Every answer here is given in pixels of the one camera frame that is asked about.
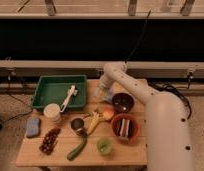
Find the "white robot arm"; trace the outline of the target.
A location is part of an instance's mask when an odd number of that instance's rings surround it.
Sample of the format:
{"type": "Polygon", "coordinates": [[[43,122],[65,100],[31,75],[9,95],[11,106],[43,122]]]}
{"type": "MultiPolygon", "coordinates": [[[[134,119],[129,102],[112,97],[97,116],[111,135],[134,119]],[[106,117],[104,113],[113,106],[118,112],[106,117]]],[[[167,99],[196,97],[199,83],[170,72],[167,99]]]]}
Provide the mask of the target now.
{"type": "Polygon", "coordinates": [[[187,111],[182,100],[129,76],[125,62],[103,66],[99,88],[117,82],[145,105],[147,171],[195,171],[187,111]]]}

